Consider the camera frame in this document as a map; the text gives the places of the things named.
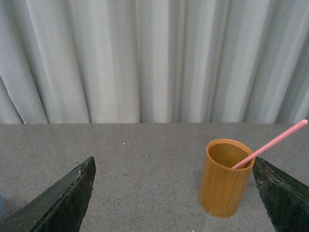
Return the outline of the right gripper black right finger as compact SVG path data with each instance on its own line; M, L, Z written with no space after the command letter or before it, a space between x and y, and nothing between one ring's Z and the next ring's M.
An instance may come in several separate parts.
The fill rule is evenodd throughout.
M309 230L309 187L257 157L253 175L267 215L277 232Z

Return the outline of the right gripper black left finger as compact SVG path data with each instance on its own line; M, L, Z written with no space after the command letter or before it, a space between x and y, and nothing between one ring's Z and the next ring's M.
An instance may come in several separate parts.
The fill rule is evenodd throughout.
M93 156L0 223L2 232L77 232L96 174Z

